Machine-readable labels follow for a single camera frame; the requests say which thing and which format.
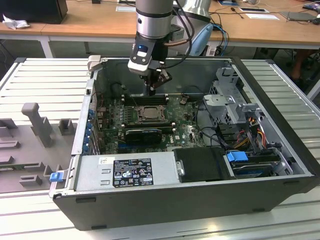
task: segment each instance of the blue latch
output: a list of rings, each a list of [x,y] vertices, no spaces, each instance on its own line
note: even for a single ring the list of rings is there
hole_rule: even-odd
[[[63,172],[53,172],[50,175],[50,182],[54,183],[54,182],[63,182],[63,177],[64,177],[64,173]]]
[[[244,151],[231,151],[226,155],[226,157],[228,158],[229,162],[241,162],[249,160]]]

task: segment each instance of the yellow wire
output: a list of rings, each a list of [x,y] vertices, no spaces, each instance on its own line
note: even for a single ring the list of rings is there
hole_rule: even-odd
[[[242,145],[246,144],[248,141],[249,141],[249,138],[246,138],[245,140],[240,142],[238,145],[236,145],[234,148],[237,149],[237,148],[241,147]]]

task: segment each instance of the sticker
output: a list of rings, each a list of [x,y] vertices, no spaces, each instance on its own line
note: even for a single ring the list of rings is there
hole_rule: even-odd
[[[101,157],[99,162],[106,161],[106,163],[110,163],[110,159],[112,159],[113,162],[112,184],[115,188],[139,187],[154,184],[150,158],[114,160],[114,157]]]
[[[99,164],[113,164],[115,160],[114,156],[100,157]]]

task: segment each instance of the slotted metal surface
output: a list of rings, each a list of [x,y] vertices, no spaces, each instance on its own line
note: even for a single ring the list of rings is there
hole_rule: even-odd
[[[293,195],[270,212],[92,231],[75,229],[48,193],[30,194],[0,198],[0,222],[4,240],[57,236],[90,240],[318,240],[320,187]]]
[[[42,60],[44,59],[33,59],[32,61],[42,62]],[[54,59],[55,61],[67,62],[66,59]],[[252,67],[269,66],[265,61],[252,61],[250,65]],[[33,79],[17,77],[16,79],[24,83],[22,81],[24,78],[30,83],[44,83],[49,77],[43,78],[43,81],[41,77]],[[48,82],[78,82],[77,79],[85,81],[83,77],[75,77],[70,80],[69,77],[58,76],[50,78]],[[256,79],[283,81],[279,75],[256,76]],[[297,97],[294,91],[281,92],[281,97],[278,97],[278,92],[269,92],[268,95],[270,98],[272,97],[276,106],[303,105],[300,102],[303,100]],[[6,96],[2,97],[5,99],[2,100],[2,103],[10,103],[13,107],[14,104],[24,103],[24,100],[35,102],[38,97]],[[41,96],[44,104],[79,103],[82,102],[81,98],[83,95]],[[299,129],[302,128],[301,125],[316,129],[314,127],[319,122],[319,117],[312,111],[287,112],[283,115],[294,125],[294,128],[298,127]],[[317,151],[320,148],[320,137],[304,138],[303,142],[309,149]],[[86,232],[75,229],[72,222],[49,198],[47,192],[42,192],[42,194],[41,192],[29,193],[27,196],[5,196],[5,194],[0,196],[0,236],[4,240],[56,239],[57,236],[63,236],[65,239],[90,240],[318,240],[320,238],[320,187],[316,187],[306,194],[293,195],[270,212]],[[148,211],[141,210],[141,214],[148,214]]]
[[[51,124],[60,119],[78,123],[88,74],[87,59],[28,58],[0,86],[0,119],[29,125],[24,103],[38,103],[39,114]]]
[[[320,160],[320,115],[318,108],[295,88],[275,64],[265,61],[243,60],[268,97],[282,113],[313,156]],[[247,87],[243,88],[252,103]]]

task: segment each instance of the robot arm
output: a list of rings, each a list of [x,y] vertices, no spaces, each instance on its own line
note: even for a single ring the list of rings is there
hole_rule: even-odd
[[[166,65],[169,48],[185,57],[202,53],[213,29],[210,3],[186,0],[182,8],[177,1],[179,9],[175,10],[173,0],[136,0],[137,32],[128,67],[144,80],[148,95],[172,79],[166,69],[177,64]]]

